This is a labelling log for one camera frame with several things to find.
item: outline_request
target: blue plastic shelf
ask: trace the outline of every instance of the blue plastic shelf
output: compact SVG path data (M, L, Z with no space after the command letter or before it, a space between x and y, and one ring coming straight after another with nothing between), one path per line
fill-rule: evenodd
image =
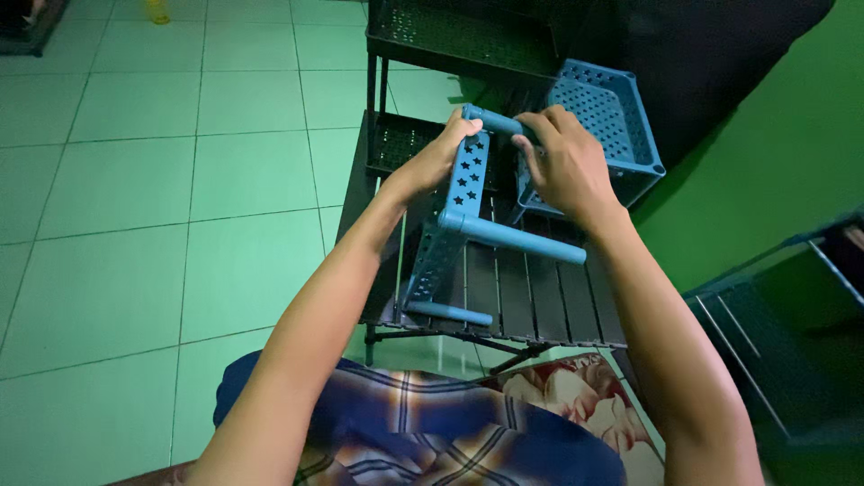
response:
M548 104L562 105L575 114L603 145L613 189L624 206L633 204L666 173L633 73L568 59L549 93ZM518 221L525 210L561 215L531 187L530 173L521 156L517 191L518 206L512 222Z

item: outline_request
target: blue plaid fabric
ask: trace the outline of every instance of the blue plaid fabric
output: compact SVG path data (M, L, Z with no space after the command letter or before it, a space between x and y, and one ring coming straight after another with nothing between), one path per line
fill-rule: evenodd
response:
M258 354L226 368L218 427ZM618 454L582 427L473 383L341 360L315 405L295 484L619 485Z

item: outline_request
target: black fabric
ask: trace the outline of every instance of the black fabric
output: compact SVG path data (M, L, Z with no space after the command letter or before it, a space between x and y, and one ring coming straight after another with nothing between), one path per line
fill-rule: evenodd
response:
M636 74L660 157L670 169L833 3L595 0L571 22L573 34L559 48L566 57Z

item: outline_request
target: green tile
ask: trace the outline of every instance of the green tile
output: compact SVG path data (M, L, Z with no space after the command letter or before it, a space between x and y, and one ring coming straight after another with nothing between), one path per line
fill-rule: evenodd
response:
M633 403L633 408L636 409L636 414L639 416L639 420L642 420L642 425L644 425L645 430L648 431L648 437L651 438L654 446L657 447L657 452L660 454L660 458L665 460L666 442L663 440L663 437L660 436L660 432L658 432L657 427L654 426L654 422L651 421L651 418L648 417L648 413L642 407L642 404L639 403L638 398L636 398L636 392L633 391L630 383L628 383L627 380L621 380L621 385L624 387L627 397L629 397L630 401Z
M63 144L86 74L0 77L0 147Z
M0 377L177 344L186 225L37 241Z
M453 74L431 69L393 71L388 83L399 114L406 117L444 123L463 101L459 79Z
M294 31L300 69L359 69L365 74L365 27L296 25Z
M304 128L296 71L204 73L199 135Z
M62 145L0 149L0 244L32 240Z
M63 20L104 20L111 16L114 0L70 0Z
M276 324L323 259L315 209L192 223L182 341Z
M387 332L381 328L377 331ZM365 326L358 326L354 331L343 354L347 359L364 362L363 333ZM385 339L375 343L373 356L372 368L422 370L460 380L476 380L484 376L473 343L450 336Z
M319 206L339 206L345 201L359 134L357 128L309 131Z
M188 221L194 137L69 144L39 238Z
M294 28L289 23L210 22L205 71L297 69Z
M4 484L104 484L168 466L177 349L0 381Z
M195 134L200 73L91 74L71 141Z
M207 20L291 23L287 0L210 0Z
M0 347L3 346L3 334L6 332L24 266L30 255L30 245L31 243L19 243L0 246Z
M3 74L89 73L102 32L104 20L61 22L48 41L42 57L7 55L0 57Z
M180 346L171 464L197 459L213 436L216 388L225 368L264 347L272 328Z
M301 71L300 78L310 129L360 126L366 108L366 71ZM376 109L379 93L375 90ZM392 99L387 103L393 111Z
M612 350L610 348L597 348L601 355L606 358L606 361L609 362L609 366L615 370L615 376L619 378L624 378L624 372L621 371L621 368L618 366L618 362L615 361L615 358L612 356Z
M366 26L366 14L360 2L334 2L333 0L291 0L294 24Z
M339 232L339 220L342 217L342 206L320 208L321 234L324 236L324 251L330 253L336 245L336 234Z
M117 0L111 18L115 20L149 20L143 0ZM206 0L167 0L165 10L171 21L204 22Z
M193 221L314 207L306 131L198 137Z
M203 22L112 20L93 72L200 71Z

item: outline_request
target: person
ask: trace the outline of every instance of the person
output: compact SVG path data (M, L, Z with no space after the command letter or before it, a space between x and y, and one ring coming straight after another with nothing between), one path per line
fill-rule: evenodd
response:
M619 204L600 143L561 106L518 120L543 146L512 139L537 191L588 232L607 262L628 352L666 442L665 482L763 484L735 384ZM226 370L218 401L233 394L230 412L217 409L220 425L189 484L625 481L607 445L554 413L454 379L340 361L384 242L481 127L454 111L443 133L381 184L260 355L235 362L251 370L248 380L232 386L235 365Z

